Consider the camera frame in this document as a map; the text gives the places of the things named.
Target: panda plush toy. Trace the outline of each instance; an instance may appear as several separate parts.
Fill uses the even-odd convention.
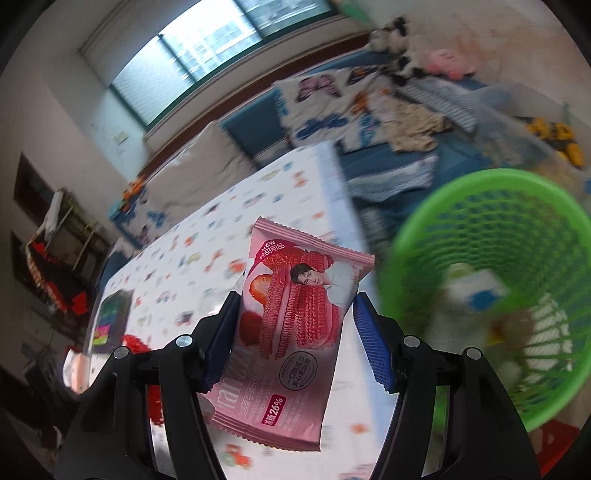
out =
[[[418,59],[418,55],[410,50],[407,50],[399,58],[392,61],[389,70],[392,81],[400,87],[405,86],[407,80],[410,78],[422,78],[425,76],[425,70]]]
[[[408,50],[408,22],[404,17],[396,17],[385,27],[389,31],[388,51],[392,55],[400,55]]]
[[[396,17],[384,28],[373,31],[367,46],[370,51],[389,53],[394,58],[383,72],[396,85],[404,86],[409,78],[425,75],[419,55],[410,49],[410,33],[405,17]]]
[[[396,17],[384,28],[370,33],[367,49],[397,56],[408,50],[408,39],[407,20],[404,17]]]

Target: butterfly blanket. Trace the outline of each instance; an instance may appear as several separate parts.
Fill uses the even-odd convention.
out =
[[[339,141],[347,152],[387,142],[368,109],[371,93],[390,95],[392,84],[379,66],[351,67],[274,84],[281,126],[295,147]]]

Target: white bedsheet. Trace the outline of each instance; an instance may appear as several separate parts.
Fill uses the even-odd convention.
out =
[[[259,216],[365,249],[332,146],[294,150],[204,205],[111,278],[103,299],[119,289],[134,290],[126,333],[161,348],[219,308],[245,267],[250,231]],[[371,282],[369,275],[361,289],[375,299]],[[91,381],[105,360],[92,356]],[[364,388],[368,374],[350,310],[323,423],[322,451],[270,449],[211,427],[228,479],[336,480],[373,465],[384,426],[374,424],[372,399]],[[152,436],[158,468],[173,475],[164,428],[152,426]],[[237,465],[227,445],[239,446],[250,467]]]

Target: green plastic basket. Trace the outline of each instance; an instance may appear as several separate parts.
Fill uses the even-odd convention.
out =
[[[421,336],[448,266],[491,268],[511,289],[499,305],[530,307],[536,327],[509,392],[528,432],[554,417],[591,370],[591,222],[564,190],[520,170],[461,177],[410,216],[379,276],[381,307]],[[434,427],[444,426],[438,397]]]

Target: yellow toy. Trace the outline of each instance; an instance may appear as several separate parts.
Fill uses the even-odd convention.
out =
[[[574,137],[570,125],[561,122],[548,124],[542,117],[518,116],[516,119],[525,122],[527,131],[545,141],[558,152],[561,158],[569,161],[577,168],[585,166],[583,152]]]

